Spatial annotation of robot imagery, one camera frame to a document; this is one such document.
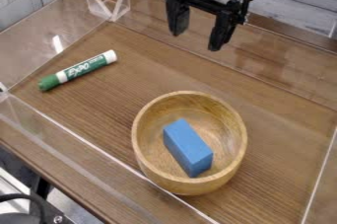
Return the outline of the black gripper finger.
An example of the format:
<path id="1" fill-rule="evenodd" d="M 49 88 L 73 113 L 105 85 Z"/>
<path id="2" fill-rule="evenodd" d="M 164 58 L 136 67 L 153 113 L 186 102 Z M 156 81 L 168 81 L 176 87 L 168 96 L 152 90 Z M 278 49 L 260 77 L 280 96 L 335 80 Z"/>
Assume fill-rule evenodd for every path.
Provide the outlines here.
<path id="1" fill-rule="evenodd" d="M 208 49 L 218 51 L 221 46 L 229 42 L 236 30 L 236 17 L 232 12 L 221 11 L 216 15 L 214 27 L 210 32 Z"/>
<path id="2" fill-rule="evenodd" d="M 185 0 L 166 0 L 168 28 L 177 37 L 189 26 L 189 6 Z"/>

